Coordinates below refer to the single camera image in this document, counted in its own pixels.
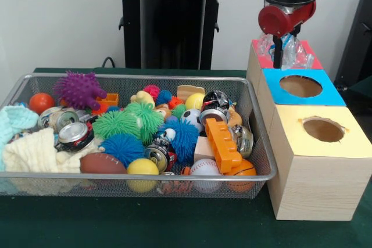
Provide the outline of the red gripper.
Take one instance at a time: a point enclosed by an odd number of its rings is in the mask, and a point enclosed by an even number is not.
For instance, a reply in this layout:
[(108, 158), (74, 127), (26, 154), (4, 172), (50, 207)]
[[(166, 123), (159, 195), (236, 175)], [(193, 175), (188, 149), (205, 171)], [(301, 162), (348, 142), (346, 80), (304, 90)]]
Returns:
[(273, 36), (274, 60), (273, 67), (280, 69), (282, 65), (283, 35), (291, 33), (294, 37), (301, 31), (301, 25), (308, 21), (316, 11), (316, 1), (308, 3), (279, 3), (264, 0), (264, 7), (258, 15), (258, 22), (265, 34)]

